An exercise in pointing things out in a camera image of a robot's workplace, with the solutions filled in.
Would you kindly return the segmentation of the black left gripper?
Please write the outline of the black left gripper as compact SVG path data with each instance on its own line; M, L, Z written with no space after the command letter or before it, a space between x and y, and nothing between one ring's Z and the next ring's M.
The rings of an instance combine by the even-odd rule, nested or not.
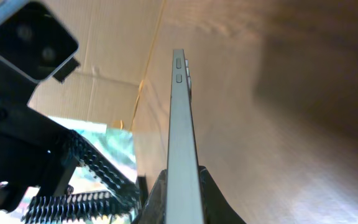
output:
M58 223L127 215L140 192L87 139L28 107L37 87L0 60L0 210L14 211L29 187L39 187L23 223ZM68 157L63 139L68 135ZM64 195L77 165L110 191Z

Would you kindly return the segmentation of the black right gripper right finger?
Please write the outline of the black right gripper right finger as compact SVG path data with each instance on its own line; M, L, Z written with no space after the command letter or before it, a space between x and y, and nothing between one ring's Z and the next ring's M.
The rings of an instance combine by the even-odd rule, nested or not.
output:
M205 166L198 167L207 224L246 224L229 205Z

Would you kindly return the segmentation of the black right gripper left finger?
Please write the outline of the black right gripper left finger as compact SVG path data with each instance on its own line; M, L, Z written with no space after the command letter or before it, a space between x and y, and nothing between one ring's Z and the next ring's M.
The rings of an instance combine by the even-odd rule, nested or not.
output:
M156 182L132 224L164 224L167 194L167 170L158 175Z

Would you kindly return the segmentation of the Galaxy S25 Ultra smartphone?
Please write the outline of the Galaxy S25 Ultra smartphone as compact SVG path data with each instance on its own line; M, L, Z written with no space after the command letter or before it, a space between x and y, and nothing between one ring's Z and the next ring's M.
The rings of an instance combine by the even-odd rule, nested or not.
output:
M198 174L191 85L183 49L173 51L165 223L205 222Z

